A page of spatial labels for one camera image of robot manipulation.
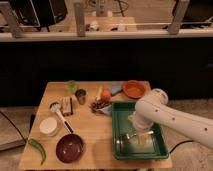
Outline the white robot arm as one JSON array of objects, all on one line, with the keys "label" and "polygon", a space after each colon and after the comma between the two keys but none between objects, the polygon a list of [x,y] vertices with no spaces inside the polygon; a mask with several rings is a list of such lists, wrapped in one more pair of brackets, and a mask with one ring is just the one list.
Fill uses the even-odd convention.
[{"label": "white robot arm", "polygon": [[130,116],[133,127],[146,132],[159,123],[213,149],[213,120],[173,109],[167,103],[168,96],[162,89],[146,93],[136,102]]}]

